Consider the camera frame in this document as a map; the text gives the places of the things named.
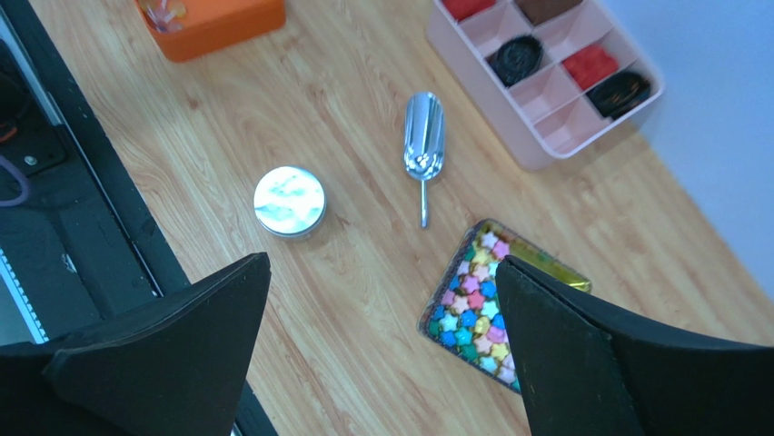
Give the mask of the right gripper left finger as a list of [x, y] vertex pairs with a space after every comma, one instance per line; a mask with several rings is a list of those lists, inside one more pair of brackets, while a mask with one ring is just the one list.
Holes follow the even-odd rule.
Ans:
[[271, 282], [252, 253], [180, 292], [1, 349], [4, 435], [227, 435]]

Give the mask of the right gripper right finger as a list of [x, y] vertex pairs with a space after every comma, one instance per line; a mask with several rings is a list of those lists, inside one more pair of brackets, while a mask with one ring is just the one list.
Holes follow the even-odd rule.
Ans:
[[773, 350], [690, 332], [515, 257], [496, 285], [535, 435], [770, 435]]

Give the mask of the silver metal scoop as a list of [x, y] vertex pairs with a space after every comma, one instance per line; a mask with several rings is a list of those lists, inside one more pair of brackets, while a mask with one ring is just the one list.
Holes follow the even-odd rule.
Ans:
[[432, 92], [419, 92], [408, 100], [404, 117], [403, 163], [406, 173], [421, 186], [421, 228], [429, 225], [428, 183], [445, 162], [445, 112]]

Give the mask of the orange tray of lollipops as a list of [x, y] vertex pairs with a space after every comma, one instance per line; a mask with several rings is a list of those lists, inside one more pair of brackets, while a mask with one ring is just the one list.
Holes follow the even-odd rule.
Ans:
[[146, 28], [174, 63], [222, 50], [284, 26], [283, 0], [136, 1]]

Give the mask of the green tin of star candies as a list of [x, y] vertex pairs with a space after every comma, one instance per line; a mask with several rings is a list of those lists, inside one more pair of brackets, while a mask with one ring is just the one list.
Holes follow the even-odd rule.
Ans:
[[521, 392], [501, 313], [496, 270], [506, 255], [589, 293], [591, 280], [503, 223], [484, 219], [463, 235], [418, 321], [418, 331], [479, 372]]

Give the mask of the white jar lid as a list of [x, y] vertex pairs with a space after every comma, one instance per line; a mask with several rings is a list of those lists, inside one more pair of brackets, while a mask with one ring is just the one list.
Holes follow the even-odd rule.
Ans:
[[269, 233], [298, 239], [310, 236], [322, 223], [327, 195], [310, 171], [285, 165], [266, 173], [255, 187], [254, 214]]

